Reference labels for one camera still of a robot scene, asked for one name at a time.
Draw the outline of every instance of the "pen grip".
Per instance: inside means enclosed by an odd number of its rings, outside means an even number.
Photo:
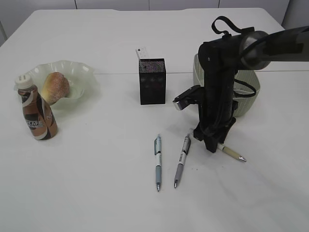
[[[182,174],[183,174],[183,164],[179,163],[178,166],[177,166],[175,180],[180,181]]]
[[[161,166],[156,166],[155,167],[155,182],[156,183],[161,183],[161,176],[162,176],[162,167]]]
[[[222,151],[235,159],[238,159],[240,157],[240,154],[238,154],[237,152],[233,151],[232,149],[226,146],[222,149]]]

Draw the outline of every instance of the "green basket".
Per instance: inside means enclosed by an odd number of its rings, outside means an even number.
[[[256,95],[251,98],[237,98],[233,97],[234,100],[238,101],[238,109],[234,111],[233,116],[239,117],[243,116],[253,105],[259,91],[260,91],[260,82],[252,70],[239,70],[236,79],[240,81],[247,82],[249,85],[253,86],[256,89]],[[202,69],[197,54],[194,56],[194,65],[193,65],[193,83],[194,85],[204,86],[204,70]],[[252,90],[246,86],[243,86],[238,83],[234,83],[234,90],[240,94],[250,94],[253,93]]]

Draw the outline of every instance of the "gray pen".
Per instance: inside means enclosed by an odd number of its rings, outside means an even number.
[[[175,188],[179,184],[180,179],[182,177],[183,166],[184,166],[185,158],[186,158],[186,156],[188,155],[188,152],[189,152],[190,144],[191,144],[190,134],[187,134],[187,136],[184,139],[183,149],[182,149],[182,152],[180,153],[180,158],[179,158],[177,171],[176,171],[176,175],[175,175],[175,179],[174,179],[174,187]]]
[[[161,188],[162,182],[162,153],[161,153],[161,136],[158,134],[157,138],[154,141],[154,155],[156,159],[156,166],[155,166],[155,183],[156,189],[158,192]]]

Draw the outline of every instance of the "ballpoint pen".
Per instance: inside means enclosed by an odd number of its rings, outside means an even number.
[[[156,167],[155,167],[155,183],[156,189],[158,192],[161,188],[162,182],[162,153],[161,153],[161,136],[158,134],[157,138],[154,141],[154,155],[156,159]]]
[[[187,134],[187,136],[184,139],[183,149],[180,153],[180,158],[179,158],[179,162],[178,162],[178,166],[177,166],[177,170],[176,170],[176,175],[175,175],[175,179],[174,179],[174,187],[175,188],[179,184],[180,179],[182,177],[183,166],[184,166],[185,158],[186,158],[186,156],[188,155],[188,152],[189,152],[190,144],[191,144],[190,134]]]
[[[231,148],[228,148],[224,144],[218,143],[218,149],[228,154],[229,156],[233,157],[236,160],[247,162],[247,160],[243,156],[238,154],[236,151],[233,151]]]

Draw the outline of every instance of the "brown bottle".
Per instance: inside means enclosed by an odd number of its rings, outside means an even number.
[[[46,140],[57,134],[57,124],[49,104],[40,96],[38,88],[29,75],[15,79],[21,96],[27,125],[37,140]]]

